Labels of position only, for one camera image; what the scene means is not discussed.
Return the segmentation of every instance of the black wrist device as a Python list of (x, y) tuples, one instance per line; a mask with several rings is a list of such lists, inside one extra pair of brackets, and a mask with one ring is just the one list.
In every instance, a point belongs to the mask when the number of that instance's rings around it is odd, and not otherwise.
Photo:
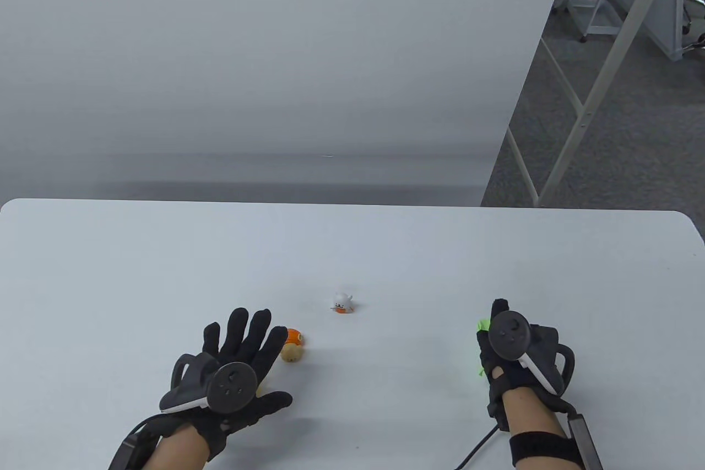
[(529, 457), (553, 457), (573, 462), (584, 468), (575, 439), (567, 439), (554, 433), (544, 431), (519, 433), (509, 439), (509, 448), (512, 450), (512, 465), (515, 467), (519, 461)]

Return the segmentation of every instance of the gray carpet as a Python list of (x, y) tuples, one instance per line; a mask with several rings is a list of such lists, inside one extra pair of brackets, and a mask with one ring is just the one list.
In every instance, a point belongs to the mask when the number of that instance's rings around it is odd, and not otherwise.
[[(696, 14), (701, 20), (694, 36), (705, 31), (702, 13)], [(549, 18), (544, 37), (584, 101), (612, 38), (580, 44), (564, 13)], [(537, 188), (573, 122), (539, 50), (511, 123)], [(506, 141), (482, 205), (531, 206)], [(670, 62), (647, 37), (637, 36), (549, 207), (677, 210), (705, 234), (705, 51)]]

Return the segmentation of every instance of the cable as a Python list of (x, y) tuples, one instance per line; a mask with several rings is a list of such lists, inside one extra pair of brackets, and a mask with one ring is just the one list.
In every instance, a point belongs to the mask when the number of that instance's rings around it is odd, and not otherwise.
[(142, 422), (140, 422), (138, 425), (136, 425), (130, 433), (128, 433), (128, 437), (129, 437), (130, 435), (132, 435), (133, 433), (136, 433), (137, 430), (139, 430), (139, 428), (143, 427), (143, 425), (145, 425), (146, 423), (148, 423), (150, 420), (156, 419), (157, 417), (163, 417), (163, 416), (164, 416), (163, 413), (158, 413), (158, 414), (156, 414), (156, 415), (152, 415), (151, 417), (147, 417), (147, 418), (144, 419)]
[(480, 448), (482, 448), (484, 443), (486, 443), (489, 440), (489, 438), (497, 432), (498, 429), (499, 429), (499, 425), (496, 425), (494, 428), (492, 428), (490, 430), (490, 432), (484, 436), (483, 440), (478, 442), (478, 445), (476, 445), (476, 447), (473, 448), (473, 450), (468, 454), (468, 456), (465, 459), (463, 459), (463, 462), (460, 463), (458, 465), (458, 468), (456, 468), (455, 470), (463, 470), (465, 465), (468, 464), (468, 461), (473, 459), (473, 455), (475, 455), (478, 452), (478, 450)]

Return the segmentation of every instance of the green object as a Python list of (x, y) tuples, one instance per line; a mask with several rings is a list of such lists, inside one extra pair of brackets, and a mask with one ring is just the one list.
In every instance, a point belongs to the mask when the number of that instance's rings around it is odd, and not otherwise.
[[(478, 332), (479, 331), (489, 331), (489, 319), (481, 319), (478, 321)], [(479, 376), (484, 376), (484, 369), (481, 367), (479, 372)]]

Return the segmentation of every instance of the small white figurine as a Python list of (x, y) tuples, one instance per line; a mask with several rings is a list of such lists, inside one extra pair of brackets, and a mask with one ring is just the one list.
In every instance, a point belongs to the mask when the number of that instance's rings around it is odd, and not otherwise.
[(335, 294), (335, 302), (330, 308), (338, 314), (349, 314), (353, 311), (353, 297), (342, 292), (337, 293)]

